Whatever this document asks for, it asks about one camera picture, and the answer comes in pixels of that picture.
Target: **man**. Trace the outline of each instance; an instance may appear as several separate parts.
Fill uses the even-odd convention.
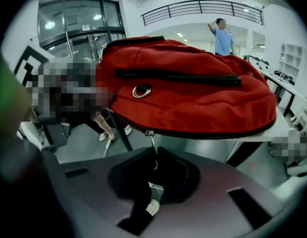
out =
[[[235,55],[236,53],[232,35],[225,30],[226,21],[222,18],[218,18],[213,22],[209,22],[208,27],[216,38],[215,54],[218,56],[230,55],[230,49],[232,48],[232,52]]]

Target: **black railing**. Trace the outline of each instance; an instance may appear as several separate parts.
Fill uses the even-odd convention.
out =
[[[146,26],[166,18],[197,13],[231,15],[248,19],[263,25],[262,10],[242,3],[223,0],[189,0],[176,2],[151,10],[141,15],[141,17],[143,18],[143,23]]]

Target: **backpack zipper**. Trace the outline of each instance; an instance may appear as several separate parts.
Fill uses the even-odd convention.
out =
[[[162,40],[164,40],[164,36],[139,38],[139,39],[121,39],[121,40],[115,40],[115,41],[108,43],[107,48],[110,48],[113,46],[132,45],[132,44],[139,44],[143,42],[155,42],[155,41],[162,41]]]
[[[203,76],[183,74],[174,71],[165,71],[158,69],[115,69],[115,74],[118,77],[128,79],[139,78],[156,78],[169,81],[184,82],[184,83],[198,83],[207,85],[220,85],[220,86],[239,86],[241,79],[237,74],[223,75],[223,76]]]
[[[153,128],[147,128],[143,127],[139,124],[136,124],[125,117],[115,113],[120,119],[122,119],[124,122],[128,123],[135,129],[141,131],[142,133],[146,135],[151,134],[160,134],[165,136],[172,136],[172,137],[182,137],[182,138],[188,138],[188,139],[229,139],[229,138],[240,138],[240,137],[248,137],[253,136],[256,134],[259,134],[261,132],[264,132],[265,130],[271,128],[273,124],[275,123],[276,119],[259,128],[252,131],[245,131],[245,132],[232,132],[232,133],[202,133],[202,132],[181,132],[181,131],[174,131],[174,130],[164,130],[164,129],[153,129]]]

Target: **white table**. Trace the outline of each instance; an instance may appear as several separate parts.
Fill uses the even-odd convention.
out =
[[[255,150],[257,150],[258,147],[262,145],[263,142],[274,141],[278,137],[288,137],[289,131],[295,130],[294,128],[291,128],[289,126],[287,120],[282,115],[278,107],[276,107],[276,112],[277,119],[271,128],[257,135],[229,139],[230,141],[238,141],[238,143],[228,157],[228,160],[226,161],[227,164],[233,167],[237,167],[242,162],[244,162],[250,155],[252,155]],[[242,144],[235,151],[239,142],[241,142]]]
[[[293,130],[294,128],[291,128],[289,126],[287,120],[282,115],[278,107],[276,107],[276,112],[277,112],[277,119],[271,128],[253,136],[232,138],[230,140],[241,141],[241,142],[270,142],[278,137],[287,137],[289,131]]]
[[[132,146],[125,134],[123,126],[120,123],[120,119],[116,116],[116,114],[112,113],[110,109],[108,109],[108,111],[110,111],[109,115],[113,120],[117,133],[121,138],[125,148],[128,151],[132,151]],[[249,137],[227,139],[230,141],[238,141],[242,143],[237,149],[237,151],[234,152],[234,154],[227,160],[227,164],[233,167],[237,167],[242,162],[244,162],[250,155],[252,155],[263,142],[273,141],[277,137],[288,137],[288,133],[290,130],[292,130],[292,128],[290,128],[288,122],[286,121],[285,117],[282,115],[278,107],[276,107],[276,112],[277,119],[275,123],[271,128],[267,129],[266,131]]]
[[[283,78],[277,76],[276,74],[272,74],[268,71],[264,71],[262,69],[257,69],[258,72],[260,72],[262,75],[264,75],[265,80],[269,79],[272,82],[274,82],[275,84],[277,84],[278,86],[282,87],[283,89],[285,89],[287,92],[289,92],[291,94],[291,98],[286,106],[285,111],[283,112],[283,115],[286,116],[287,113],[290,110],[290,107],[292,105],[292,102],[294,100],[295,96],[298,96],[299,98],[301,98],[304,103],[307,104],[307,99],[305,96],[303,96],[301,93],[299,93],[296,88],[294,88],[294,86],[292,84],[290,84],[288,81],[284,80]]]

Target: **red backpack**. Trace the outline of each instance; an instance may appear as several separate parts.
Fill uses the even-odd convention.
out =
[[[115,94],[110,108],[142,132],[233,138],[260,133],[276,120],[276,97],[250,63],[163,36],[109,43],[96,79]]]

